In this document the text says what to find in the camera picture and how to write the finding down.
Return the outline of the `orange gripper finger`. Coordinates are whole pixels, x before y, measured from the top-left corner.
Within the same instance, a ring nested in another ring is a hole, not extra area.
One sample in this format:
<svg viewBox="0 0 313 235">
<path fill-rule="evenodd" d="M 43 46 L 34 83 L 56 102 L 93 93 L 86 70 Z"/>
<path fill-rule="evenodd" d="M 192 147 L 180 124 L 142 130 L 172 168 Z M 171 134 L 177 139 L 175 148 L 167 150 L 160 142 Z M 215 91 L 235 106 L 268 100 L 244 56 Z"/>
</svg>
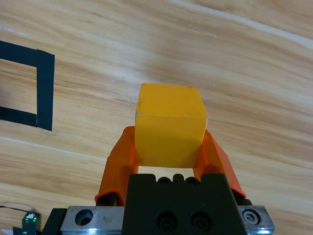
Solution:
<svg viewBox="0 0 313 235">
<path fill-rule="evenodd" d="M 125 205 L 129 176 L 139 170 L 134 137 L 135 127 L 126 127 L 108 156 L 99 193 L 95 196 L 96 205 Z"/>
<path fill-rule="evenodd" d="M 204 134 L 196 165 L 194 167 L 195 178 L 200 179 L 203 174 L 224 174 L 237 205 L 252 205 L 240 186 L 227 154 L 207 130 Z"/>
</svg>

